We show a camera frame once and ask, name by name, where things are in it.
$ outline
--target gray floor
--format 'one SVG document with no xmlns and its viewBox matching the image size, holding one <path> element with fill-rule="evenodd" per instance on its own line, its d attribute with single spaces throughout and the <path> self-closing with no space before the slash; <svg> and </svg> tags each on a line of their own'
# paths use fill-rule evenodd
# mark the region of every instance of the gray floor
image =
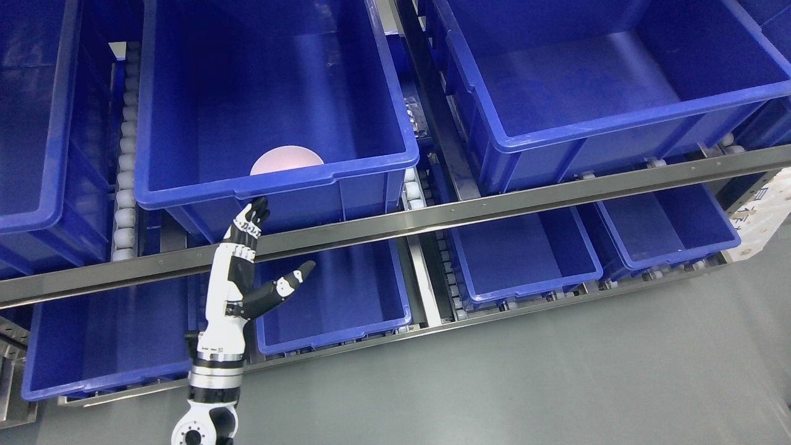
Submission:
<svg viewBox="0 0 791 445">
<path fill-rule="evenodd" d="M 249 375 L 238 443 L 791 443 L 791 226 L 742 264 Z M 50 403 L 3 445 L 167 443 L 184 390 Z"/>
</svg>

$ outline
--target robotic arm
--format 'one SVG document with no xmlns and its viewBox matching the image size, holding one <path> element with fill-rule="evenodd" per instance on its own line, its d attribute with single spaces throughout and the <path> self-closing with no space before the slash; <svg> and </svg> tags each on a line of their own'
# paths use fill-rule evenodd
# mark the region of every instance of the robotic arm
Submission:
<svg viewBox="0 0 791 445">
<path fill-rule="evenodd" d="M 248 204 L 214 252 L 206 294 L 206 330 L 198 336 L 189 374 L 189 411 L 173 429 L 172 445 L 233 445 L 239 418 L 244 325 L 286 301 L 316 266 L 313 261 L 253 289 L 255 248 L 269 216 L 267 199 Z"/>
</svg>

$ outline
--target metal rail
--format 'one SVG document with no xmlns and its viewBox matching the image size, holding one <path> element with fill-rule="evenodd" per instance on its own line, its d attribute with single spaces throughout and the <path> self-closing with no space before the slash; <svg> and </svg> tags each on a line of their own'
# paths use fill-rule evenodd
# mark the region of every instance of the metal rail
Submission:
<svg viewBox="0 0 791 445">
<path fill-rule="evenodd" d="M 737 177 L 791 165 L 791 145 L 594 177 L 261 237 L 256 261 L 443 230 L 492 219 Z M 208 245 L 0 281 L 0 309 L 207 272 Z"/>
</svg>

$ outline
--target blue plastic bin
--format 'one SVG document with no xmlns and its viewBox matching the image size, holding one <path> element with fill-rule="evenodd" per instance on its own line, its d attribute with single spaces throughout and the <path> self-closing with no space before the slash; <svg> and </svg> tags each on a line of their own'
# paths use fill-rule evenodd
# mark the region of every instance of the blue plastic bin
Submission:
<svg viewBox="0 0 791 445">
<path fill-rule="evenodd" d="M 438 164 L 435 196 L 450 201 Z M 451 266 L 466 310 L 538 298 L 598 280 L 602 267 L 577 209 L 565 207 L 446 230 Z"/>
<path fill-rule="evenodd" d="M 791 93 L 736 0 L 424 1 L 481 193 L 712 146 Z"/>
<path fill-rule="evenodd" d="M 0 11 L 0 279 L 105 261 L 115 57 L 78 0 Z"/>
<path fill-rule="evenodd" d="M 271 356 L 313 350 L 406 326 L 412 314 L 394 241 L 268 261 L 274 279 L 314 260 L 316 268 L 289 301 L 255 321 L 258 349 Z"/>
<path fill-rule="evenodd" d="M 84 398 L 186 377 L 188 330 L 205 328 L 206 275 L 36 305 L 22 397 Z"/>
<path fill-rule="evenodd" d="M 579 209 L 605 279 L 694 263 L 741 243 L 720 204 L 702 184 L 599 201 Z"/>
<path fill-rule="evenodd" d="M 254 196 L 265 230 L 396 209 L 418 161 L 373 0 L 146 4 L 135 196 L 217 241 Z M 249 176 L 286 145 L 323 165 Z"/>
<path fill-rule="evenodd" d="M 740 0 L 763 34 L 791 59 L 791 1 Z M 743 65 L 740 69 L 751 69 Z M 769 101 L 736 130 L 736 143 L 748 150 L 791 143 L 791 97 Z"/>
</svg>

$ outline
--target metal shelf frame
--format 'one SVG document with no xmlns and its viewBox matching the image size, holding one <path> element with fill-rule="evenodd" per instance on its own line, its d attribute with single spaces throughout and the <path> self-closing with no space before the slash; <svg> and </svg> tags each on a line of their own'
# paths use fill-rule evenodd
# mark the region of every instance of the metal shelf frame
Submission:
<svg viewBox="0 0 791 445">
<path fill-rule="evenodd" d="M 449 302 L 446 295 L 435 295 L 432 290 L 432 277 L 429 274 L 423 251 L 426 247 L 422 247 L 418 235 L 465 224 L 689 184 L 742 177 L 791 166 L 791 145 L 787 145 L 740 154 L 718 155 L 604 177 L 593 177 L 583 181 L 550 185 L 521 192 L 480 197 L 464 155 L 464 141 L 459 136 L 452 111 L 442 89 L 441 76 L 433 64 L 414 4 L 411 0 L 391 0 L 391 5 L 396 13 L 399 30 L 404 35 L 409 49 L 414 69 L 413 74 L 417 81 L 422 106 L 426 110 L 426 121 L 434 146 L 442 153 L 445 160 L 443 166 L 447 170 L 453 189 L 460 200 L 455 203 L 429 206 L 412 211 L 399 211 L 388 215 L 266 235 L 259 240 L 259 252 L 255 260 L 270 261 L 325 249 L 403 238 L 399 240 L 399 243 L 405 244 L 403 251 L 408 252 L 408 259 L 412 265 L 411 270 L 405 271 L 405 273 L 414 273 L 411 278 L 418 293 L 418 297 L 411 300 L 415 305 L 413 308 L 413 314 L 416 314 L 414 324 L 409 326 L 406 332 L 341 344 L 318 351 L 275 359 L 258 357 L 246 366 L 245 372 L 260 371 L 305 359 L 330 356 L 378 344 L 445 332 L 612 295 L 621 295 L 719 270 L 727 265 L 721 255 L 710 258 L 703 266 L 690 266 L 683 270 L 675 270 L 660 279 L 653 275 L 646 275 L 642 279 L 619 283 L 617 287 L 609 283 L 594 283 L 593 285 L 589 283 L 580 292 L 574 295 L 565 295 L 565 298 L 554 301 L 532 300 L 519 303 L 512 309 L 502 308 L 471 313 L 468 319 L 453 321 L 452 318 L 443 318 L 440 315 L 439 307 L 447 305 Z M 207 272 L 211 266 L 214 249 L 213 245 L 182 249 L 127 261 L 0 281 L 0 309 Z M 186 379 L 159 382 L 111 394 L 95 394 L 94 397 L 86 399 L 74 400 L 61 397 L 59 404 L 86 407 L 186 385 Z"/>
</svg>

